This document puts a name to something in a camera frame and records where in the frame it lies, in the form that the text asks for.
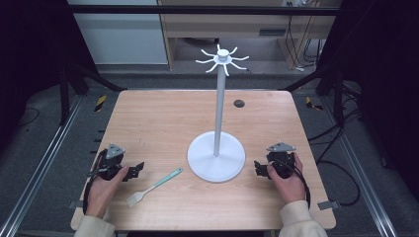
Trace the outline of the wooden desk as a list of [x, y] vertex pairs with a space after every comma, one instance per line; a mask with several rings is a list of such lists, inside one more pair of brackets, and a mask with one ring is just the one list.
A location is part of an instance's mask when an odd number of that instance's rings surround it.
[[[160, 6], [247, 6], [338, 8], [343, 0], [157, 0]], [[288, 68], [306, 64], [303, 52], [312, 40], [325, 40], [333, 16], [172, 15], [160, 16], [168, 39], [273, 38]]]

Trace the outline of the black frame strut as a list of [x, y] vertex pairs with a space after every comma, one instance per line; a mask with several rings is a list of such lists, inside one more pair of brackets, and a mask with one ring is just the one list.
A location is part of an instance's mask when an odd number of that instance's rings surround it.
[[60, 125], [64, 125], [70, 116], [69, 91], [68, 85], [71, 85], [77, 95], [86, 95], [89, 87], [85, 82], [85, 78], [93, 79], [95, 82], [114, 91], [121, 92], [125, 88], [118, 86], [102, 77], [98, 72], [93, 72], [79, 64], [70, 64], [64, 66], [59, 72], [59, 89], [61, 103], [61, 120]]
[[344, 73], [335, 66], [323, 66], [318, 67], [314, 72], [308, 74], [302, 79], [290, 84], [284, 88], [284, 91], [292, 92], [297, 88], [307, 84], [308, 82], [313, 81], [314, 79], [319, 79], [315, 92], [318, 96], [324, 96], [330, 92], [331, 89], [334, 90], [333, 96], [333, 117], [336, 123], [340, 126], [344, 126], [344, 116], [343, 116], [343, 106], [342, 106], [342, 96], [343, 96], [343, 78]]

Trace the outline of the person's right hand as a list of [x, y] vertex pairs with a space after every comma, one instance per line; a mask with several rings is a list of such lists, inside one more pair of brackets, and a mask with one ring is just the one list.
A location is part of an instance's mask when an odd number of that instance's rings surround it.
[[305, 200], [305, 187], [297, 174], [293, 174], [287, 179], [281, 178], [272, 165], [267, 167], [268, 174], [275, 184], [281, 201], [288, 204], [298, 200]]

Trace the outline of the white cabinet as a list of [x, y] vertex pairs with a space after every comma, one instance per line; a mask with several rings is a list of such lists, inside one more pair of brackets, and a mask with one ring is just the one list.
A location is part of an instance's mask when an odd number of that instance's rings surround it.
[[96, 64], [167, 64], [158, 14], [79, 14], [74, 18]]

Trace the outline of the black horizontal frame bar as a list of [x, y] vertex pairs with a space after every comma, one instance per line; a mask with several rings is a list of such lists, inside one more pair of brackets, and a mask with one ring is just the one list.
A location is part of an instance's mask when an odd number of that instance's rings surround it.
[[340, 8], [247, 6], [68, 5], [64, 9], [85, 14], [337, 16], [342, 13]]

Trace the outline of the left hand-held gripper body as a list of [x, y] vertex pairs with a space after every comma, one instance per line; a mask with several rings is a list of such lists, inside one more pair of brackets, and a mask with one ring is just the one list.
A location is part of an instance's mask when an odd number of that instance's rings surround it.
[[125, 152], [123, 148], [110, 143], [99, 155], [98, 175], [102, 179], [110, 181], [122, 168], [121, 163]]

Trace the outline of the aluminium floor rail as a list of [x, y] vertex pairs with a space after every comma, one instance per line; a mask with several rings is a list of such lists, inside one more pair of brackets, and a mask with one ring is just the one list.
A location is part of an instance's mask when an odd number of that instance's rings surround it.
[[77, 113], [79, 112], [82, 102], [83, 97], [74, 97], [74, 102], [70, 107], [68, 117], [64, 120], [63, 124], [57, 128], [52, 140], [45, 149], [40, 162], [34, 169], [34, 172], [31, 174], [31, 177], [28, 180], [24, 190], [14, 205], [13, 210], [0, 226], [0, 237], [14, 237], [17, 233], [25, 215], [27, 214], [35, 196], [37, 195], [37, 192], [42, 185], [44, 177], [49, 171], [49, 168], [54, 161], [63, 140], [65, 139], [75, 117], [77, 116]]
[[370, 216], [374, 221], [380, 237], [398, 237], [396, 230], [387, 215], [384, 206], [375, 191], [371, 180], [369, 179], [362, 163], [358, 159], [353, 146], [346, 135], [347, 129], [345, 124], [351, 117], [356, 117], [360, 114], [359, 108], [356, 107], [355, 99], [349, 98], [342, 102], [344, 126], [340, 127], [333, 117], [333, 101], [326, 97], [321, 97], [320, 102], [324, 106], [326, 114], [328, 114], [332, 124], [339, 128], [338, 133], [335, 135], [335, 140], [340, 144], [343, 152], [343, 157], [348, 166], [348, 175], [353, 183], [358, 187], [359, 198], [364, 200]]

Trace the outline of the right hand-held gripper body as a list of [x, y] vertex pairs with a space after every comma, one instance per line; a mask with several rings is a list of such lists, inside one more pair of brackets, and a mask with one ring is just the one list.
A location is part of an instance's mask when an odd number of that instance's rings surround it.
[[272, 163], [277, 174], [287, 179], [293, 174], [295, 168], [295, 159], [293, 152], [295, 147], [283, 142], [267, 147], [267, 160]]

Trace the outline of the white hook stand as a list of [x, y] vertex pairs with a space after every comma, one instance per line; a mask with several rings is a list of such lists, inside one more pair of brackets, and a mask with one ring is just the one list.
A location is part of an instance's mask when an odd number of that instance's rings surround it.
[[206, 182], [225, 183], [235, 178], [243, 169], [246, 154], [242, 143], [232, 134], [222, 130], [222, 117], [224, 108], [224, 93], [226, 77], [229, 75], [228, 66], [239, 70], [245, 70], [235, 63], [248, 59], [234, 57], [237, 48], [228, 50], [219, 44], [216, 53], [208, 53], [202, 49], [202, 53], [209, 57], [208, 60], [196, 60], [197, 63], [213, 63], [207, 73], [217, 70], [216, 102], [214, 131], [204, 132], [198, 135], [189, 145], [187, 161], [195, 175]]

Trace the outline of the yellow-black striped marker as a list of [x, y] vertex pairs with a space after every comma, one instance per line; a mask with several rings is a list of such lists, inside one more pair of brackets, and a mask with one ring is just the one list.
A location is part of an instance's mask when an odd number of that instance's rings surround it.
[[102, 107], [103, 107], [106, 99], [107, 99], [107, 96], [106, 95], [100, 96], [100, 98], [98, 99], [97, 105], [96, 105], [96, 107], [94, 109], [94, 112], [99, 112], [102, 109]]
[[305, 104], [308, 108], [311, 108], [317, 111], [323, 111], [323, 107], [319, 105], [314, 105], [309, 97], [305, 98]]

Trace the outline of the person's left hand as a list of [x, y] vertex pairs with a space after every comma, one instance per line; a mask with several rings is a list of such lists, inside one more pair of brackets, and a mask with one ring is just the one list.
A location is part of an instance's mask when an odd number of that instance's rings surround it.
[[123, 166], [110, 180], [97, 178], [90, 189], [86, 215], [103, 218], [119, 184], [128, 172], [128, 166]]

